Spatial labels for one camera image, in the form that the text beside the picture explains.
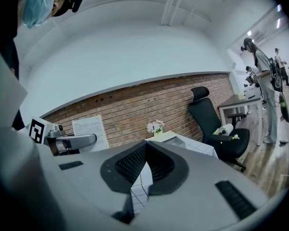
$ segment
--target ceiling pipe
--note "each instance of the ceiling pipe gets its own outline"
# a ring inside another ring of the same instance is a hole
[[[165,8],[164,8],[164,13],[163,13],[163,16],[162,16],[162,20],[160,22],[161,25],[165,24],[166,12],[168,11],[169,2],[170,2],[170,0],[166,1],[166,5],[165,5]]]
[[[170,0],[170,2],[169,2],[169,6],[168,6],[167,11],[166,11],[166,17],[165,17],[165,21],[164,21],[164,24],[163,24],[163,25],[165,25],[165,24],[167,23],[167,15],[171,12],[171,8],[172,8],[172,5],[173,5],[173,1],[174,1],[174,0]]]
[[[185,23],[188,21],[188,19],[191,17],[191,15],[194,13],[194,10],[197,6],[199,0],[196,0],[194,7],[192,8],[192,10],[188,13],[188,15],[186,16],[186,18],[184,19],[183,25],[185,25]]]
[[[178,0],[177,3],[176,3],[176,5],[175,5],[175,7],[174,7],[174,9],[173,9],[171,18],[170,18],[169,23],[168,23],[169,26],[172,25],[173,19],[174,19],[175,15],[177,14],[177,11],[178,11],[178,8],[179,8],[179,6],[180,6],[181,1],[182,1],[182,0]]]

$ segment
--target white tablecloth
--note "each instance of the white tablecloth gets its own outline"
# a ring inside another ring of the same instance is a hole
[[[207,154],[218,158],[216,151],[210,145],[203,144],[201,142],[186,138],[184,136],[175,134],[168,131],[162,135],[152,137],[148,139],[149,141],[167,141],[173,139],[174,137],[179,138],[184,142],[180,147],[194,151],[196,153]],[[145,164],[143,170],[141,171],[138,179],[131,187],[131,196],[133,201],[134,212],[139,213],[142,208],[146,205],[148,200],[148,189],[149,186],[153,184],[152,173],[148,163]]]

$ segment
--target gray outfit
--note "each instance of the gray outfit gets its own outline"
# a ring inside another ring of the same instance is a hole
[[[256,51],[256,57],[258,60],[258,69],[259,72],[270,70],[269,61],[266,58],[265,54],[261,51]],[[269,134],[268,139],[274,143],[277,140],[277,113],[275,102],[275,91],[271,84],[271,75],[267,75],[265,77],[259,78],[261,87],[263,90],[263,95],[265,100],[267,100],[267,111],[268,111],[268,119],[269,119]]]

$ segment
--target cable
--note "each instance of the cable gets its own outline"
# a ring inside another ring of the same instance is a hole
[[[288,144],[289,141],[279,141],[280,145],[285,145],[285,144]]]
[[[267,92],[266,90],[264,90],[264,89],[262,88],[262,91],[263,91],[263,96],[264,96],[264,93],[266,94],[266,100],[268,100],[268,99],[273,99],[274,102],[276,102],[275,94],[274,94],[274,97],[269,97],[268,92]]]

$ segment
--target flower vase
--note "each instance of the flower vase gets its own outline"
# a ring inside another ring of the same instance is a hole
[[[163,130],[159,131],[159,132],[156,132],[154,133],[154,136],[158,136],[159,134],[162,134],[163,133]]]

